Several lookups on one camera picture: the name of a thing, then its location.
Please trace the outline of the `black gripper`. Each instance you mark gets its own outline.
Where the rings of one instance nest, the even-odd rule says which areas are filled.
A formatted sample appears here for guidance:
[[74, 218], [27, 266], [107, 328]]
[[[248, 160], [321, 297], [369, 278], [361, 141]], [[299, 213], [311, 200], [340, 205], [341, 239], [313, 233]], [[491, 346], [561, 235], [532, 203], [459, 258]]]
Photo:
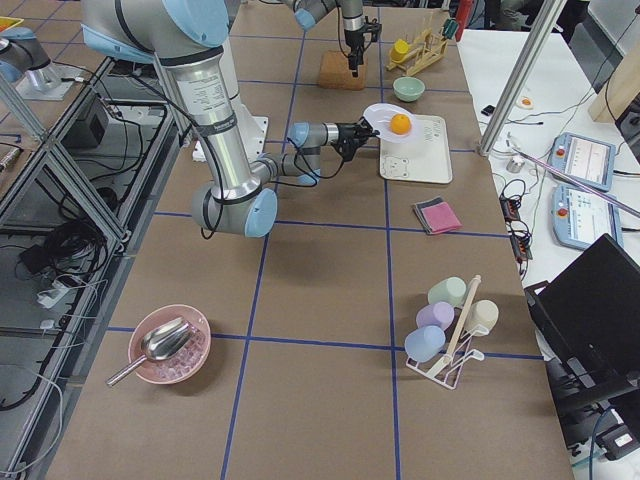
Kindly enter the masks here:
[[380, 134], [365, 118], [360, 118], [356, 123], [337, 123], [336, 126], [338, 136], [331, 141], [331, 146], [343, 161], [352, 161], [360, 147]]
[[358, 17], [343, 17], [342, 27], [346, 45], [349, 48], [348, 65], [352, 70], [352, 76], [359, 76], [361, 55], [366, 50], [365, 37], [369, 36], [370, 42], [377, 42], [382, 31], [382, 24], [376, 19], [369, 19], [366, 15]]

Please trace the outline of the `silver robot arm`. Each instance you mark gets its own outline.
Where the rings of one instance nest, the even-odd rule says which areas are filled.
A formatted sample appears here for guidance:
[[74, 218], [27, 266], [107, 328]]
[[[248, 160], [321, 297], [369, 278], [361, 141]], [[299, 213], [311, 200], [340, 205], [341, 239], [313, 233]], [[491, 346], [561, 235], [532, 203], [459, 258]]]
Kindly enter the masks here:
[[317, 181], [321, 147], [344, 161], [378, 131], [365, 119], [355, 123], [299, 123], [289, 140], [292, 154], [247, 157], [238, 115], [221, 63], [230, 31], [222, 1], [84, 1], [85, 43], [115, 59], [151, 64], [175, 84], [169, 102], [193, 126], [212, 181], [192, 200], [192, 216], [211, 232], [267, 235], [277, 215], [277, 195], [268, 183], [279, 176]]
[[381, 23], [369, 19], [363, 13], [360, 0], [290, 0], [283, 1], [294, 14], [296, 22], [305, 31], [311, 30], [333, 11], [337, 12], [339, 27], [349, 51], [343, 52], [354, 78], [364, 64], [364, 55], [371, 43], [377, 42], [382, 31]]

